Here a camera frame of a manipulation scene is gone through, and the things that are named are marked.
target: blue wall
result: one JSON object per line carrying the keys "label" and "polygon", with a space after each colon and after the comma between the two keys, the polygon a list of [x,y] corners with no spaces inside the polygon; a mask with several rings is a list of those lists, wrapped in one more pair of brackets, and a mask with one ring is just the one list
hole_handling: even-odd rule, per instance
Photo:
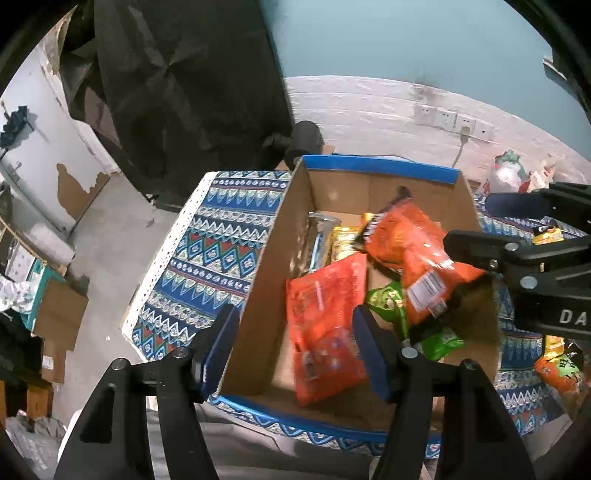
{"label": "blue wall", "polygon": [[284,76],[423,83],[495,105],[591,159],[581,106],[544,73],[550,46],[504,0],[261,0]]}

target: black plastic sheet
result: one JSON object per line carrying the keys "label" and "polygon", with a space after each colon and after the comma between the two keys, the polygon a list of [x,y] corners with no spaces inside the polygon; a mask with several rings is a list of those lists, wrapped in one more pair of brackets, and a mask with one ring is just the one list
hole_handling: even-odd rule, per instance
{"label": "black plastic sheet", "polygon": [[181,207],[205,172],[273,169],[291,112],[257,0],[94,0],[69,22],[60,74],[132,184]]}

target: gray floor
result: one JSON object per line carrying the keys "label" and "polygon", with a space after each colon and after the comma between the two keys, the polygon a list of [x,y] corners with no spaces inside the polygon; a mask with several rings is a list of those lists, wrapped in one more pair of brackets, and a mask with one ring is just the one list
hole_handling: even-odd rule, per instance
{"label": "gray floor", "polygon": [[70,272],[89,278],[89,301],[76,349],[67,353],[65,383],[54,396],[55,418],[67,423],[115,358],[139,362],[119,324],[176,216],[153,208],[124,176],[115,176],[74,230]]}

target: power socket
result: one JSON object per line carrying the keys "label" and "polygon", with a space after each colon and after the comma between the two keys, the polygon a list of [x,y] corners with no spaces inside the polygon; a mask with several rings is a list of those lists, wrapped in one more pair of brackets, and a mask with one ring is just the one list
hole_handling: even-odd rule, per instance
{"label": "power socket", "polygon": [[435,120],[433,122],[434,127],[443,128],[448,132],[452,131],[453,126],[456,123],[457,112],[445,110],[444,108],[438,108],[435,112]]}
{"label": "power socket", "polygon": [[476,125],[476,119],[472,118],[469,115],[465,115],[463,113],[457,114],[456,123],[453,126],[452,131],[458,134],[462,133],[462,127],[467,127],[469,133],[467,135],[472,135],[474,133],[474,126]]}
{"label": "power socket", "polygon": [[492,140],[494,133],[495,126],[493,124],[485,122],[484,120],[476,120],[474,124],[474,133],[472,134],[474,138],[489,142]]}
{"label": "power socket", "polygon": [[433,125],[436,111],[433,106],[417,103],[414,106],[414,122],[417,125]]}

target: wall stain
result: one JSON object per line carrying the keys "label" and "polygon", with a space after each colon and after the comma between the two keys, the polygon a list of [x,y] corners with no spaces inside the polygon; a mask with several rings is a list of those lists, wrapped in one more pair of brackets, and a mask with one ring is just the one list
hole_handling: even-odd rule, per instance
{"label": "wall stain", "polygon": [[57,165],[57,201],[68,215],[78,221],[109,180],[106,173],[99,172],[95,185],[87,192],[68,171],[64,164]]}

